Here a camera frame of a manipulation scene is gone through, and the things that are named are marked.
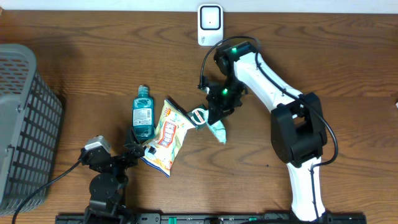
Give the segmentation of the yellow chips bag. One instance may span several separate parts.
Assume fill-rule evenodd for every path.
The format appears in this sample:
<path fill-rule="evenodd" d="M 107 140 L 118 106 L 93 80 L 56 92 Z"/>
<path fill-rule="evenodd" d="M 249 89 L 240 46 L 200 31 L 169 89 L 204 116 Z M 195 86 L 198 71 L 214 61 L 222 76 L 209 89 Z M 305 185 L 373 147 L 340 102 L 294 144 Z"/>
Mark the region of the yellow chips bag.
<path fill-rule="evenodd" d="M 155 147 L 156 154 L 146 156 L 144 153 L 141 159 L 169 178 L 171 167 L 182 148 L 188 130 L 195 128 L 190 118 L 178 110 L 170 100 L 164 100 L 155 136 L 142 145 L 144 151 L 146 146 Z"/>

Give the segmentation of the teal mouthwash bottle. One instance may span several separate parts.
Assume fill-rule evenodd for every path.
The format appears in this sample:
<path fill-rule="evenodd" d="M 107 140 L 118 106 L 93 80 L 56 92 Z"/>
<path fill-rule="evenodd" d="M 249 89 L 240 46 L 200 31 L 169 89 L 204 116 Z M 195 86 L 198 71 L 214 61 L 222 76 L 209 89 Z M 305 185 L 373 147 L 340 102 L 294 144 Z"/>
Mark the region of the teal mouthwash bottle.
<path fill-rule="evenodd" d="M 154 121 L 154 100 L 149 94 L 149 87 L 140 85 L 132 104 L 132 126 L 138 140 L 146 141 L 154 137 Z"/>

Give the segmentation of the mint green wipes packet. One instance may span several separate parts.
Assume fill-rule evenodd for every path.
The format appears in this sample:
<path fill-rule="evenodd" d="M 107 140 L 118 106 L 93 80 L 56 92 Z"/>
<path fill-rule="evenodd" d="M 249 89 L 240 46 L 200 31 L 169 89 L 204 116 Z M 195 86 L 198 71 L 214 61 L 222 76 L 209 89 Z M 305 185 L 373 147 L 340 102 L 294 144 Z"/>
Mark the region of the mint green wipes packet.
<path fill-rule="evenodd" d="M 226 129 L 222 121 L 217 121 L 214 124 L 207 123 L 206 125 L 218 142 L 226 144 Z"/>

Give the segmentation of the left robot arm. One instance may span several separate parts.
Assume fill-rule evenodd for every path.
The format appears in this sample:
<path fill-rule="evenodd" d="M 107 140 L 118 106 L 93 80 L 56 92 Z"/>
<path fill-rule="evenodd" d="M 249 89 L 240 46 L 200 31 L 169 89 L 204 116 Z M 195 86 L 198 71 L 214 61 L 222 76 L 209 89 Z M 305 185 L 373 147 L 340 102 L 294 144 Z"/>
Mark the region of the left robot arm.
<path fill-rule="evenodd" d="M 170 175 L 170 168 L 180 150 L 189 129 L 208 127 L 218 138 L 226 142 L 226 131 L 221 121 L 209 123 L 210 112 L 199 106 L 184 114 L 165 103 L 156 128 L 155 137 L 139 144 L 133 130 L 127 132 L 127 152 L 117 156 L 109 153 L 109 144 L 104 137 L 90 139 L 81 150 L 80 162 L 96 171 L 90 182 L 90 202 L 82 223 L 134 223 L 136 216 L 124 206 L 125 188 L 129 182 L 126 169 L 143 160 L 151 167 Z"/>

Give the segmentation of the dark green round-logo packet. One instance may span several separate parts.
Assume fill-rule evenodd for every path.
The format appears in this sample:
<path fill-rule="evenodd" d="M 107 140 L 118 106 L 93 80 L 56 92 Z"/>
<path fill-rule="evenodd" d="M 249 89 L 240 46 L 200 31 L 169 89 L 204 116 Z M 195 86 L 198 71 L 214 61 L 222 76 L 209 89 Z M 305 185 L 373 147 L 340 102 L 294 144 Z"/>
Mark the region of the dark green round-logo packet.
<path fill-rule="evenodd" d="M 204 128 L 208 121 L 208 109 L 205 105 L 200 105 L 188 112 L 188 117 L 194 123 L 197 130 Z"/>

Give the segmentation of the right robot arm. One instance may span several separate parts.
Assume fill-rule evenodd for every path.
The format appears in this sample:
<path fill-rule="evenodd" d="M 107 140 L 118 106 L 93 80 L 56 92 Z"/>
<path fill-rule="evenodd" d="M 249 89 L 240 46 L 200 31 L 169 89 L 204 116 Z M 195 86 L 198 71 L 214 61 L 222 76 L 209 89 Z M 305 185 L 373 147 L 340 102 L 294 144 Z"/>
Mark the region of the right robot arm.
<path fill-rule="evenodd" d="M 319 97 L 304 95 L 281 79 L 262 59 L 260 45 L 251 37 L 230 46 L 225 40 L 212 46 L 213 60 L 226 76 L 223 84 L 211 84 L 200 76 L 199 88 L 207 92 L 208 123 L 231 115 L 251 90 L 271 114 L 271 143 L 277 157 L 287 165 L 292 187 L 293 214 L 301 222 L 321 222 L 326 210 L 320 193 L 320 167 L 327 137 L 338 155 L 336 136 L 323 117 Z"/>

